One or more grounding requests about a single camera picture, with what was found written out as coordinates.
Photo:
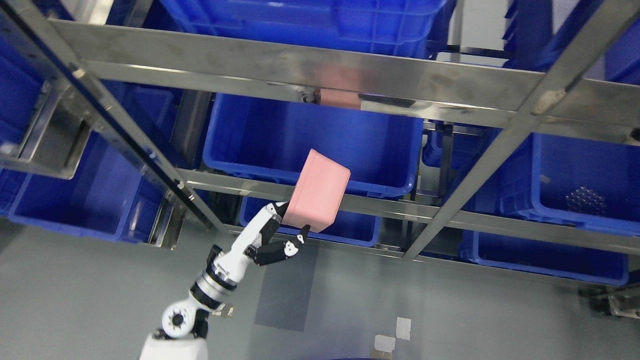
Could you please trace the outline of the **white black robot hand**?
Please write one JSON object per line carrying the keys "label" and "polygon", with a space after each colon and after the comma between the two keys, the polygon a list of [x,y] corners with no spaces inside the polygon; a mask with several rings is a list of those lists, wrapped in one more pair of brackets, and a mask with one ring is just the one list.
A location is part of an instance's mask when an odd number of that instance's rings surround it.
{"label": "white black robot hand", "polygon": [[309,224],[300,229],[295,239],[271,242],[287,209],[286,202],[265,205],[236,237],[230,250],[215,256],[207,267],[207,275],[225,286],[236,286],[244,278],[249,265],[276,264],[297,255],[306,243],[311,230]]}

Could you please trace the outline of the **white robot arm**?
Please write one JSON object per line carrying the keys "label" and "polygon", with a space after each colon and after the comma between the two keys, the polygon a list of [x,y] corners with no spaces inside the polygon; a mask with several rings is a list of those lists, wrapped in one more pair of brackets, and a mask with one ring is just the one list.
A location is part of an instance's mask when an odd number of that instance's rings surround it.
{"label": "white robot arm", "polygon": [[299,232],[294,238],[271,240],[282,224],[293,225],[292,212],[289,202],[268,203],[234,239],[229,250],[212,246],[205,269],[192,283],[187,297],[167,306],[160,327],[147,335],[139,359],[208,359],[208,319],[226,305],[249,265],[288,260],[306,243],[313,227],[309,219],[298,223]]}

